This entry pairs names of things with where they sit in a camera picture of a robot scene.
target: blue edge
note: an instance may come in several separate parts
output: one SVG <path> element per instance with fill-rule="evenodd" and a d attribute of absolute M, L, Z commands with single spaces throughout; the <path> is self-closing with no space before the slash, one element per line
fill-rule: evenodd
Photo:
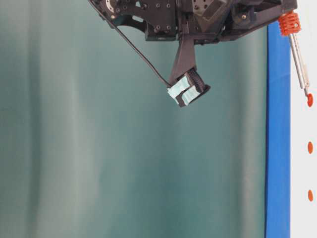
<path fill-rule="evenodd" d="M 265 237 L 290 238 L 290 45 L 267 30 Z"/>

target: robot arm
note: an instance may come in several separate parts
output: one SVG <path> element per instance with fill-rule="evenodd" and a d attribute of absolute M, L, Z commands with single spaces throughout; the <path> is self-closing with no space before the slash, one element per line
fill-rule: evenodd
<path fill-rule="evenodd" d="M 152 68 L 180 107 L 210 87 L 197 73 L 195 45 L 233 41 L 297 8 L 296 0 L 88 0 Z M 179 41 L 169 82 L 135 48 L 118 26 L 134 27 L 146 41 Z"/>

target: green curtain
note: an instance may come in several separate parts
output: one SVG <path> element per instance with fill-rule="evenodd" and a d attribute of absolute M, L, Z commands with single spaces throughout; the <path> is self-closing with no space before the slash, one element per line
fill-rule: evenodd
<path fill-rule="evenodd" d="M 180 109 L 85 0 L 2 1 L 0 237 L 264 237 L 266 31 L 196 53 Z"/>

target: white panel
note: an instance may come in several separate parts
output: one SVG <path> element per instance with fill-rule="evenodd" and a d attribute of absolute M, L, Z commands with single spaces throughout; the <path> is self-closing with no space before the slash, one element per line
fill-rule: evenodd
<path fill-rule="evenodd" d="M 317 1 L 298 0 L 302 31 L 298 33 L 304 62 L 311 81 L 310 92 L 317 100 Z M 294 61 L 291 78 L 291 237 L 316 237 L 317 221 L 317 104 L 307 106 L 303 90 L 299 87 Z M 308 142 L 315 146 L 308 153 Z M 308 199 L 308 191 L 314 200 Z"/>

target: black cable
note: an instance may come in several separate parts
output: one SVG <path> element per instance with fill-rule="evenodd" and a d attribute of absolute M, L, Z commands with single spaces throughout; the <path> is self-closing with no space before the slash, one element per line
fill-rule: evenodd
<path fill-rule="evenodd" d="M 110 20 L 108 20 L 102 12 L 99 11 L 99 9 L 94 5 L 92 0 L 88 0 L 90 5 L 97 11 L 97 13 L 102 17 L 103 20 L 105 20 L 110 26 L 112 26 L 119 35 L 131 46 L 131 48 L 141 57 L 141 59 L 144 60 L 145 63 L 148 64 L 148 66 L 153 70 L 153 72 L 156 74 L 156 76 L 160 79 L 160 81 L 165 84 L 168 88 L 171 87 L 171 85 L 160 75 L 160 73 L 157 71 L 157 69 L 151 64 L 151 62 L 138 50 L 138 48 L 135 47 L 135 45 L 123 34 L 122 31 L 119 30 L 119 28 L 114 25 Z"/>

